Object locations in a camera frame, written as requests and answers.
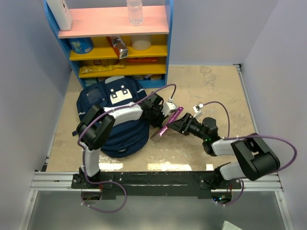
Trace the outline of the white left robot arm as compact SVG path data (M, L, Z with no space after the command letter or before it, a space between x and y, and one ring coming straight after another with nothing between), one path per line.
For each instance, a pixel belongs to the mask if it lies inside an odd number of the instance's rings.
M82 182L96 187L100 152L111 158L138 152L149 139L149 127L161 127L175 107L154 92L138 102L116 107L93 105L77 126L78 145L83 148Z

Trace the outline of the navy blue student backpack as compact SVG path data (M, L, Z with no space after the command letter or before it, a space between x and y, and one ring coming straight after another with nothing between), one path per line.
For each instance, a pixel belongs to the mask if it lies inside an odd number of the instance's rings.
M78 117L82 120L93 105L123 106L146 96L144 88L130 77L117 76L84 88L76 102ZM123 158L141 150L149 139L149 121L138 119L113 126L101 151L111 158Z

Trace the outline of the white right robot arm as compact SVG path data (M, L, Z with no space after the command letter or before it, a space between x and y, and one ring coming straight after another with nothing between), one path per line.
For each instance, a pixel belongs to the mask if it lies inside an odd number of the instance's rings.
M221 138L214 118L206 117L199 123L191 114L186 113L181 119L167 126L184 136L192 134L202 139L203 149L210 156L236 157L237 162L227 163L215 169L213 181L219 188L225 188L232 179L237 178L255 181L280 168L278 157L259 135L252 134L233 140Z

